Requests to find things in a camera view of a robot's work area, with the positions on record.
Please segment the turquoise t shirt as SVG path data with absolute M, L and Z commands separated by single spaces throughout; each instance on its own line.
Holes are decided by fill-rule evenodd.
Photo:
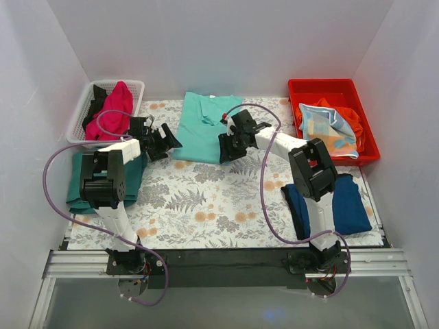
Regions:
M 173 151 L 173 159 L 218 164 L 218 136 L 226 132 L 221 123 L 222 115 L 241 103 L 241 97 L 210 97 L 187 92 L 176 137 L 182 147 Z

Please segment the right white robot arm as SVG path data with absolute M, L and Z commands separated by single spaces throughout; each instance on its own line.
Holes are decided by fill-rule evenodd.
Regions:
M 322 273 L 330 270 L 341 252 L 333 219 L 337 171 L 323 141 L 306 141 L 257 123 L 247 110 L 233 116 L 227 112 L 221 123 L 226 126 L 219 135 L 221 163 L 243 158 L 249 147 L 264 150 L 264 162 L 269 154 L 288 161 L 294 186 L 307 205 L 310 237 L 302 241 L 309 244 L 311 266 Z

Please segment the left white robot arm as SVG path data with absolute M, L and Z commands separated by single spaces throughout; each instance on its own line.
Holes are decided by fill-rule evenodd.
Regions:
M 115 246 L 108 250 L 115 264 L 132 274 L 145 272 L 147 261 L 137 246 L 139 237 L 124 206 L 128 188 L 125 166 L 143 155 L 151 161 L 161 160 L 170 149 L 182 147 L 168 124 L 155 128 L 153 122 L 153 117 L 133 117 L 128 130 L 130 138 L 121 137 L 116 143 L 82 155 L 80 197 L 115 237 Z

